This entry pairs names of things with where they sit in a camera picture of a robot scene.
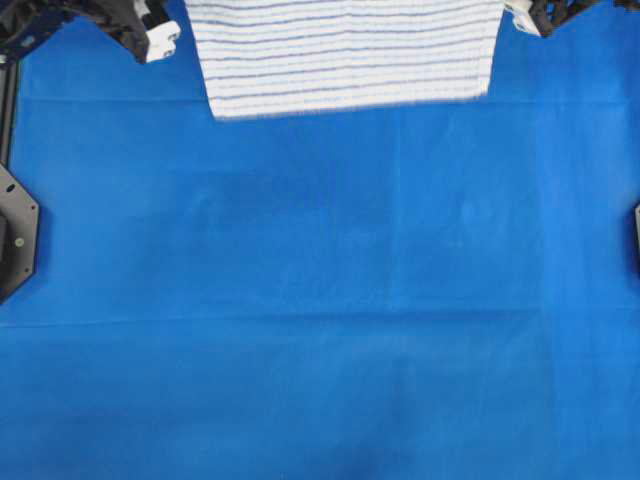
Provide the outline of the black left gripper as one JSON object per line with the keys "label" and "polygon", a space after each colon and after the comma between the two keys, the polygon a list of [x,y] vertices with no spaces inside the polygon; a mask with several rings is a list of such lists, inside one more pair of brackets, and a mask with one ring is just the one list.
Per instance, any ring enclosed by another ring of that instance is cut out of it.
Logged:
{"label": "black left gripper", "polygon": [[167,14],[164,1],[100,1],[99,5],[106,15],[101,29],[139,64],[175,53],[180,26]]}

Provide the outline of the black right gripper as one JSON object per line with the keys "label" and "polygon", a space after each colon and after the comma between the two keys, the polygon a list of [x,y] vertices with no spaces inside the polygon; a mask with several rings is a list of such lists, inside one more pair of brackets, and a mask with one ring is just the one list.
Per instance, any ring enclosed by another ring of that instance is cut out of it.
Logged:
{"label": "black right gripper", "polygon": [[538,37],[551,35],[569,13],[569,2],[564,0],[509,0],[503,5],[517,30]]}

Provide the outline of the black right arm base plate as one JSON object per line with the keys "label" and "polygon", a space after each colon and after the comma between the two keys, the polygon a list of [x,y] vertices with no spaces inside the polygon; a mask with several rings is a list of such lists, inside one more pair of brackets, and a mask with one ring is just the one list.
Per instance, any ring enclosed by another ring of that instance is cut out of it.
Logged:
{"label": "black right arm base plate", "polygon": [[636,253],[636,266],[639,275],[640,269],[640,203],[633,208],[634,245]]}

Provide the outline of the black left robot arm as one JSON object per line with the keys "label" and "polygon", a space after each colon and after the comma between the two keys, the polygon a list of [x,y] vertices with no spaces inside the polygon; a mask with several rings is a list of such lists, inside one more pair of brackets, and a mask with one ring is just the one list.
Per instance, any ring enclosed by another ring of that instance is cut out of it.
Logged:
{"label": "black left robot arm", "polygon": [[173,55],[181,35],[163,1],[3,1],[1,68],[17,63],[80,17],[90,20],[140,64]]}

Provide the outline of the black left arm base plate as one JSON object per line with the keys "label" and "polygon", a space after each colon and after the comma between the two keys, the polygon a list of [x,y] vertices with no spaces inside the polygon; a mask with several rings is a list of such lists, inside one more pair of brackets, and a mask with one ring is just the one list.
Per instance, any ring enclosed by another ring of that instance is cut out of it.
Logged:
{"label": "black left arm base plate", "polygon": [[1,302],[6,301],[35,271],[39,204],[1,166]]}

